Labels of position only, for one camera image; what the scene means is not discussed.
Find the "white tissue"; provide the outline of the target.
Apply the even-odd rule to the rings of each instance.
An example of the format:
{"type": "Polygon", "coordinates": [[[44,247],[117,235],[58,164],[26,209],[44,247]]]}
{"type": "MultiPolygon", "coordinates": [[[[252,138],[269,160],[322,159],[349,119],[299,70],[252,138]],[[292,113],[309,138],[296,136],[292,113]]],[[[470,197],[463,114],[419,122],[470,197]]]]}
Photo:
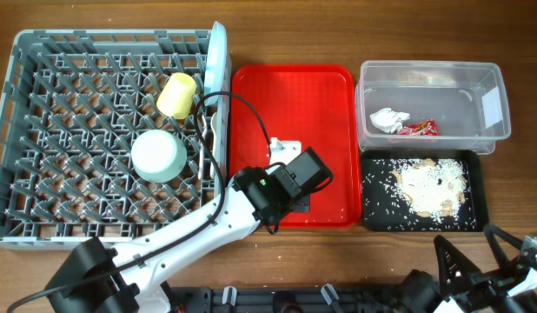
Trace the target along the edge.
{"type": "Polygon", "coordinates": [[[376,129],[387,134],[394,134],[403,128],[403,124],[410,118],[410,114],[383,108],[371,114],[369,118],[376,129]]]}

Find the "white plastic fork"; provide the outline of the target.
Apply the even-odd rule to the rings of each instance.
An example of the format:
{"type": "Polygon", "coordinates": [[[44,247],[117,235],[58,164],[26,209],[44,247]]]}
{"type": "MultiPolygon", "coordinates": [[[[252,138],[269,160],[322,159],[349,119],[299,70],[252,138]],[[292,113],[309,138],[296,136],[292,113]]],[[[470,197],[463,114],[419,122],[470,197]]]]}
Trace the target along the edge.
{"type": "MultiPolygon", "coordinates": [[[[200,115],[200,118],[201,118],[201,138],[206,143],[206,137],[208,134],[208,123],[203,114],[200,115]]],[[[199,163],[198,163],[198,179],[200,181],[202,181],[204,178],[204,152],[205,152],[205,147],[200,141],[200,156],[199,156],[199,163]]]]}

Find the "red snack wrapper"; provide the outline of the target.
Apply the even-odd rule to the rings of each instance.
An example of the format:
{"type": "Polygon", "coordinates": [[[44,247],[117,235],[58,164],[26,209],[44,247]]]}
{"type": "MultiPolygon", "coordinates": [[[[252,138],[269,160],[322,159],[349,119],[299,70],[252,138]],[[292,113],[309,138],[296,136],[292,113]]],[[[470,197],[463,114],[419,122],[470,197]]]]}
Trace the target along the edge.
{"type": "Polygon", "coordinates": [[[440,132],[434,119],[403,126],[398,132],[401,136],[439,136],[440,132]]]}

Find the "light blue plate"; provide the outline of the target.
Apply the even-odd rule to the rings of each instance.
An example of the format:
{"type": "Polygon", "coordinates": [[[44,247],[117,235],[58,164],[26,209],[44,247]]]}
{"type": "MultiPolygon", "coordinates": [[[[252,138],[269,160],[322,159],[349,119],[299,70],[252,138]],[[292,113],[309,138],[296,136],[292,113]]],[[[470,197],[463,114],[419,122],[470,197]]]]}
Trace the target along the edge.
{"type": "Polygon", "coordinates": [[[204,95],[222,91],[228,57],[227,32],[224,25],[214,22],[210,33],[204,76],[204,95]]]}

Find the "yellow plastic cup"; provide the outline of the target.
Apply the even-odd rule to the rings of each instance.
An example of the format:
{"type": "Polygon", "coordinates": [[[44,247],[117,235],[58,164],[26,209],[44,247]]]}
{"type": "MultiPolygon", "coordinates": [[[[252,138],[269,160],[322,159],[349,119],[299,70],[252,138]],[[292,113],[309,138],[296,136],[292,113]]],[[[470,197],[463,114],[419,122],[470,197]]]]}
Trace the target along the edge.
{"type": "Polygon", "coordinates": [[[190,113],[196,88],[196,81],[192,76],[181,72],[174,73],[157,98],[156,107],[166,117],[185,119],[190,113]]]}

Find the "light green bowl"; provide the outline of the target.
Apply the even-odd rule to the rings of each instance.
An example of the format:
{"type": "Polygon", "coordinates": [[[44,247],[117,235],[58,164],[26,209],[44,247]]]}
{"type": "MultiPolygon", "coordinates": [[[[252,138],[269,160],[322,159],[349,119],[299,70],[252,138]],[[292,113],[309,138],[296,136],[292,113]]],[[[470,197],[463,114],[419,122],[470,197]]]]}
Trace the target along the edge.
{"type": "Polygon", "coordinates": [[[131,161],[136,174],[152,183],[177,177],[187,162],[183,141],[166,130],[147,130],[131,145],[131,161]]]}

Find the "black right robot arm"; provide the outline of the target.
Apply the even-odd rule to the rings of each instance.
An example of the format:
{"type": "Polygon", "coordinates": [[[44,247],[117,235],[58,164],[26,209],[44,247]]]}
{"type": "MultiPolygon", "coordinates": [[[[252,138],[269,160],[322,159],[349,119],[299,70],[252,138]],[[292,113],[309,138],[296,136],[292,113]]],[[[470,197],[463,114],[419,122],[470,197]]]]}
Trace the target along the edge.
{"type": "Polygon", "coordinates": [[[519,239],[489,223],[498,268],[484,272],[444,236],[434,238],[439,277],[412,270],[397,287],[398,312],[537,312],[537,234],[519,239]]]}

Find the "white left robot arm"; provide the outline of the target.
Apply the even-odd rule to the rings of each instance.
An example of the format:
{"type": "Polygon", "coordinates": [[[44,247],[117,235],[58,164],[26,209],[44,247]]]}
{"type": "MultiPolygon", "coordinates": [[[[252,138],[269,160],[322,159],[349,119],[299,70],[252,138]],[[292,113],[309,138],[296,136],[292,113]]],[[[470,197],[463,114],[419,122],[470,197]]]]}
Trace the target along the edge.
{"type": "Polygon", "coordinates": [[[332,178],[312,148],[289,163],[245,167],[213,200],[147,236],[109,248],[97,238],[80,243],[50,279],[47,298],[56,312],[169,312],[171,276],[261,227],[276,232],[332,178]]]}

